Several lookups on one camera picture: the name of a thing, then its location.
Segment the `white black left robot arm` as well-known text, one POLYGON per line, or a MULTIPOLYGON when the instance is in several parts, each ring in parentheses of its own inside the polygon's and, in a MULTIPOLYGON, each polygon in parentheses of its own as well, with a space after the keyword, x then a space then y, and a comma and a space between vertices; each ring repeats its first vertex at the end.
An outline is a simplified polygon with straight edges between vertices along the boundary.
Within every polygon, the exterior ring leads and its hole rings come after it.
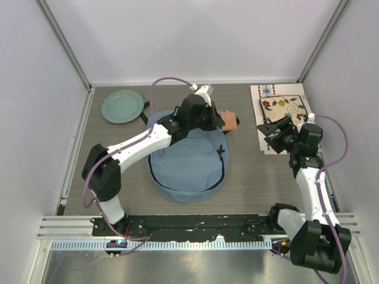
POLYGON ((114 236, 127 227, 121 206, 121 175, 141 159, 162 195, 181 203, 203 201, 224 181, 229 163, 226 133, 235 115, 217 111, 213 102, 190 94, 181 106, 150 116, 146 131, 122 143, 91 148, 82 170, 84 189, 90 190, 114 236))

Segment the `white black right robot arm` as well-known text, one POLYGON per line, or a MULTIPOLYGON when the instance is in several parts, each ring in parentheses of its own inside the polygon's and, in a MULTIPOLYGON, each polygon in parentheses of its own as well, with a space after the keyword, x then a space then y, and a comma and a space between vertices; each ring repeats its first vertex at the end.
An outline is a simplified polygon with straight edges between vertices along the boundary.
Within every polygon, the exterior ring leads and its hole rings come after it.
POLYGON ((323 129, 309 116, 299 125, 284 116, 276 122, 258 125, 257 129, 276 153, 289 154, 289 166, 305 209, 302 218, 293 206, 275 204, 267 219, 269 230, 276 234, 285 231, 288 235, 292 264, 331 274, 345 271, 352 235, 340 225, 329 200, 326 166, 318 155, 323 129))

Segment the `light blue student backpack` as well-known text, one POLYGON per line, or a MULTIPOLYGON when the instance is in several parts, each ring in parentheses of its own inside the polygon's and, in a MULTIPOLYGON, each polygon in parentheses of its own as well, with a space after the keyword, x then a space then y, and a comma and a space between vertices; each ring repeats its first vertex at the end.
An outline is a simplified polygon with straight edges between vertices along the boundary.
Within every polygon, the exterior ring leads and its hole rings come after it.
POLYGON ((173 146, 147 156, 147 171, 168 200, 201 202, 222 186, 230 153, 226 134, 195 129, 173 146))

